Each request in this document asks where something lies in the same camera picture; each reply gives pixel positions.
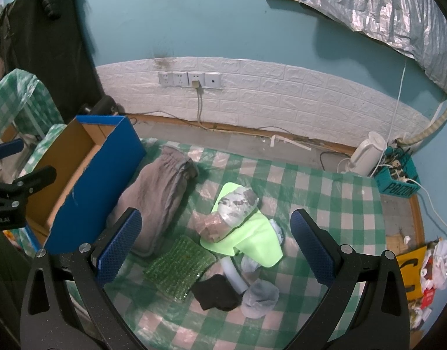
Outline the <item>green bubble wrap sheet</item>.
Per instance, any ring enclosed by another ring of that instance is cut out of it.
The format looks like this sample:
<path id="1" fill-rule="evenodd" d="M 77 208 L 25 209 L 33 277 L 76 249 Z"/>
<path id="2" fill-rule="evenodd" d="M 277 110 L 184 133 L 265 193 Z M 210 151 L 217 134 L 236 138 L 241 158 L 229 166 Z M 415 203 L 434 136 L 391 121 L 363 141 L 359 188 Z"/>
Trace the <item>green bubble wrap sheet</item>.
<path id="1" fill-rule="evenodd" d="M 143 274 L 164 297 L 182 302 L 191 287 L 216 262 L 216 257 L 188 236 L 180 236 L 171 248 L 153 260 Z"/>

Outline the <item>black cloth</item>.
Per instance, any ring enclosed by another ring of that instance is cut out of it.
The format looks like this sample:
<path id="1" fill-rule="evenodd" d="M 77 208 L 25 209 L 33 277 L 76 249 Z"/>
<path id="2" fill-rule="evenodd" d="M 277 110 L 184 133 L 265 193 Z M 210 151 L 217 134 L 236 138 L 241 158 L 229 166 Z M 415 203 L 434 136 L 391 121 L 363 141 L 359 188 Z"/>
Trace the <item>black cloth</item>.
<path id="1" fill-rule="evenodd" d="M 215 274 L 205 281 L 194 283 L 191 292 L 203 311 L 216 308 L 229 312 L 241 303 L 241 296 L 222 274 Z"/>

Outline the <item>white blue plastic bag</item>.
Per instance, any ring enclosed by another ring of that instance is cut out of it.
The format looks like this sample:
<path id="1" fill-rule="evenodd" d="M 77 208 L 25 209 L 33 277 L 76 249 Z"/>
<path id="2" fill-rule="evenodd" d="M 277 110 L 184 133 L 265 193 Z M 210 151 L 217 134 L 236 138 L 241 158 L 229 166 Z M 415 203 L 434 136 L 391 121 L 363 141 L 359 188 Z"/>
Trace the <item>white blue plastic bag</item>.
<path id="1" fill-rule="evenodd" d="M 283 230 L 274 219 L 270 219 L 269 224 L 271 224 L 273 231 L 276 233 L 279 244 L 282 245 L 284 239 Z M 254 273 L 258 268 L 260 268 L 260 264 L 251 257 L 246 254 L 242 257 L 241 270 L 243 273 Z"/>

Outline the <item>green checkered covered chair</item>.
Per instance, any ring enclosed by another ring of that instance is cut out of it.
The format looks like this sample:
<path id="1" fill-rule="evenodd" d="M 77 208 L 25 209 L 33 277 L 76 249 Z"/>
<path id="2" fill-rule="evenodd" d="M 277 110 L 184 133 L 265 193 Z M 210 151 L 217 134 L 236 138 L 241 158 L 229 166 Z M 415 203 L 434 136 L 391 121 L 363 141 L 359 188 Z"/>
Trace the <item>green checkered covered chair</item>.
<path id="1" fill-rule="evenodd" d="M 0 80 L 0 139 L 11 124 L 20 134 L 41 140 L 22 175 L 35 169 L 67 126 L 43 82 L 36 75 L 19 69 L 12 70 Z"/>

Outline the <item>green checkered plastic tablecloth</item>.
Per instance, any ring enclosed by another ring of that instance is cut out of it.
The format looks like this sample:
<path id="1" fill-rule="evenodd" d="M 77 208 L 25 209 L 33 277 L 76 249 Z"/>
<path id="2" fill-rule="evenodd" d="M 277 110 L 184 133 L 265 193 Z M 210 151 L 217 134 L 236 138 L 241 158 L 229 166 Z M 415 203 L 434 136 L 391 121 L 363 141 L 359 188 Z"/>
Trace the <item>green checkered plastic tablecloth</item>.
<path id="1" fill-rule="evenodd" d="M 289 218 L 298 208 L 305 209 L 340 244 L 346 243 L 364 254 L 378 255 L 385 250 L 382 205 L 372 179 L 184 142 L 177 142 L 176 147 L 196 162 L 200 174 L 163 243 L 170 245 L 182 235 L 195 238 L 192 216 L 209 212 L 226 183 L 250 186 L 260 198 L 260 211 L 277 222 L 285 236 L 280 261 L 259 271 L 260 279 L 277 286 L 280 297 L 274 309 L 260 319 L 246 318 L 239 309 L 203 311 L 192 296 L 182 302 L 165 298 L 145 280 L 147 263 L 129 255 L 106 292 L 149 349 L 284 348 L 314 312 L 326 290 L 316 281 L 291 234 Z"/>

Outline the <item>neon green foam sheet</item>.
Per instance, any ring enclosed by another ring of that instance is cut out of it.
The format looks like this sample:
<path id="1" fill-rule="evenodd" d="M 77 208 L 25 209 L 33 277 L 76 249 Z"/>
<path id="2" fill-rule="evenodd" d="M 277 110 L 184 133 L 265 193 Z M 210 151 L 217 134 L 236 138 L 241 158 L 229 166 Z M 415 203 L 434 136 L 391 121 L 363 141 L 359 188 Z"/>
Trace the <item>neon green foam sheet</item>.
<path id="1" fill-rule="evenodd" d="M 222 197 L 224 192 L 229 192 L 232 186 L 241 185 L 224 184 L 211 213 L 216 211 L 218 198 Z M 265 268 L 277 264 L 283 256 L 281 245 L 269 224 L 269 219 L 259 210 L 259 205 L 260 199 L 254 213 L 240 227 L 230 232 L 226 238 L 218 243 L 209 243 L 200 239 L 200 245 L 208 251 L 231 257 L 239 253 L 246 254 Z"/>

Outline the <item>grey cap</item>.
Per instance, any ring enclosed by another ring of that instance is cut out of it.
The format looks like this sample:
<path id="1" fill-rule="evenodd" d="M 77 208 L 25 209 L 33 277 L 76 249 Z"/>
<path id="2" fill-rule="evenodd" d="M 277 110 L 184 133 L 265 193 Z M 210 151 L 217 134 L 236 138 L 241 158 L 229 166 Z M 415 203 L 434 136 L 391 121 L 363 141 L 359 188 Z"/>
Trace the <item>grey cap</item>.
<path id="1" fill-rule="evenodd" d="M 280 297 L 280 290 L 269 281 L 255 280 L 241 299 L 241 313 L 246 318 L 259 319 L 273 310 Z"/>

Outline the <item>grey folded pants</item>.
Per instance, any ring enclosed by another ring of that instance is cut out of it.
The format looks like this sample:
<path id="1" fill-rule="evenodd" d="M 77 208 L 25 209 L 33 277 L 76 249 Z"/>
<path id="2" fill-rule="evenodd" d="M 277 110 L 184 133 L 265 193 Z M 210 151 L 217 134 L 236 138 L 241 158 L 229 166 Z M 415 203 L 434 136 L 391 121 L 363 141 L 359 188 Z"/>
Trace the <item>grey folded pants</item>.
<path id="1" fill-rule="evenodd" d="M 150 257 L 171 224 L 189 182 L 197 176 L 198 168 L 188 155 L 164 146 L 161 155 L 145 165 L 120 195 L 106 224 L 113 225 L 128 208 L 137 209 L 142 228 L 131 250 L 141 257 Z"/>

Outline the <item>yellow sign board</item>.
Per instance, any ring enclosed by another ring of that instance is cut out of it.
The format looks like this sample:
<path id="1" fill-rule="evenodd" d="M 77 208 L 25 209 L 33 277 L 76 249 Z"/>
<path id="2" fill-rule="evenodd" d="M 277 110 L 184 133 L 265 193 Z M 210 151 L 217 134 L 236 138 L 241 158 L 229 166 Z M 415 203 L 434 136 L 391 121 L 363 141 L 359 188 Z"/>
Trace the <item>yellow sign board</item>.
<path id="1" fill-rule="evenodd" d="M 396 257 L 401 276 L 406 289 L 408 301 L 418 300 L 423 296 L 421 291 L 421 268 L 425 259 L 427 247 L 423 246 Z"/>

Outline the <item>teal plastic basket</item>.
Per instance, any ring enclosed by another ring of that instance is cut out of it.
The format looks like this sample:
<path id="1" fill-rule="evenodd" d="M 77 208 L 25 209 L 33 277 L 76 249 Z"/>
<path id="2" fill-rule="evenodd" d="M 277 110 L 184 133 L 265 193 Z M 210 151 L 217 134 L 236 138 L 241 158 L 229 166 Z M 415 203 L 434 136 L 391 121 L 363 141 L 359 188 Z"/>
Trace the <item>teal plastic basket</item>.
<path id="1" fill-rule="evenodd" d="M 381 194 L 411 198 L 420 189 L 420 178 L 412 152 L 400 146 L 388 146 L 373 178 Z"/>

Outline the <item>camouflage wrapped bundle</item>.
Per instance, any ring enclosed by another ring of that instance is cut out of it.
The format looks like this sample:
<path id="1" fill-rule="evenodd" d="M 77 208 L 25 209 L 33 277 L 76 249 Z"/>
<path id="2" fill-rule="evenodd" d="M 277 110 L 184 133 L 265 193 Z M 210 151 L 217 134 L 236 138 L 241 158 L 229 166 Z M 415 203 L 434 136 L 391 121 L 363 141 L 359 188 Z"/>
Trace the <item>camouflage wrapped bundle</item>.
<path id="1" fill-rule="evenodd" d="M 196 213 L 193 226 L 200 238 L 218 243 L 240 227 L 256 210 L 259 197 L 247 186 L 232 186 L 218 198 L 216 211 Z"/>

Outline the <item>white plastic bag pile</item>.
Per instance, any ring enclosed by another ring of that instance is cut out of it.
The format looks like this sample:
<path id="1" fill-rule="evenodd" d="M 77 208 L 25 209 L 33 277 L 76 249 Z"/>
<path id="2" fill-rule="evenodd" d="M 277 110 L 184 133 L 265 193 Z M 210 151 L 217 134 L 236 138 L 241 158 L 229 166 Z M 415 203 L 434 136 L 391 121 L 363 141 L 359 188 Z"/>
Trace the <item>white plastic bag pile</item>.
<path id="1" fill-rule="evenodd" d="M 447 288 L 447 240 L 430 243 L 420 270 L 421 291 Z"/>

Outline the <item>white trim strip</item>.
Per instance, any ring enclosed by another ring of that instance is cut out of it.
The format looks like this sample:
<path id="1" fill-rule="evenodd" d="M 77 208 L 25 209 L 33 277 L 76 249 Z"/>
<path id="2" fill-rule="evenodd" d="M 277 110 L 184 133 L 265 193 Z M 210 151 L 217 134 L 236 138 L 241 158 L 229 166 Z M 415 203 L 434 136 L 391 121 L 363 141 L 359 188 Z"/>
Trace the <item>white trim strip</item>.
<path id="1" fill-rule="evenodd" d="M 283 137 L 283 136 L 280 136 L 280 135 L 277 135 L 277 134 L 272 135 L 270 137 L 270 147 L 273 148 L 275 146 L 275 143 L 277 143 L 277 142 L 282 142 L 282 143 L 285 143 L 285 144 L 288 144 L 288 145 L 292 145 L 292 146 L 301 148 L 301 149 L 306 150 L 306 151 L 311 151 L 312 150 L 312 148 L 310 148 L 310 146 L 303 145 L 301 143 L 298 143 L 297 141 L 291 140 L 290 138 Z"/>

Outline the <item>silver foil sheet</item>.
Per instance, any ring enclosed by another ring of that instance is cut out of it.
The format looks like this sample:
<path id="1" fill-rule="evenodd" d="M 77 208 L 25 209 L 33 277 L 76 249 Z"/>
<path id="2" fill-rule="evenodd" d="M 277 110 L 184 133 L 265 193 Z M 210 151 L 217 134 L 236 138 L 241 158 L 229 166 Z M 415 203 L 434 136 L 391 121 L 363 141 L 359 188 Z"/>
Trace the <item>silver foil sheet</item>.
<path id="1" fill-rule="evenodd" d="M 415 60 L 447 94 L 447 18 L 435 0 L 299 0 Z"/>

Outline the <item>white wall socket strip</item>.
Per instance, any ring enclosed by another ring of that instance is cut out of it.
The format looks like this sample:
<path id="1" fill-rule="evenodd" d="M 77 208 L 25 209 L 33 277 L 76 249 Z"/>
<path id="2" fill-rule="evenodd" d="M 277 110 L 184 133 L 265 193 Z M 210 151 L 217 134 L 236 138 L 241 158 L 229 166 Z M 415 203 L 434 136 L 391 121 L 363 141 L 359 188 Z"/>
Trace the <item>white wall socket strip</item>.
<path id="1" fill-rule="evenodd" d="M 220 73 L 200 71 L 162 71 L 159 72 L 159 85 L 194 89 L 221 89 Z"/>

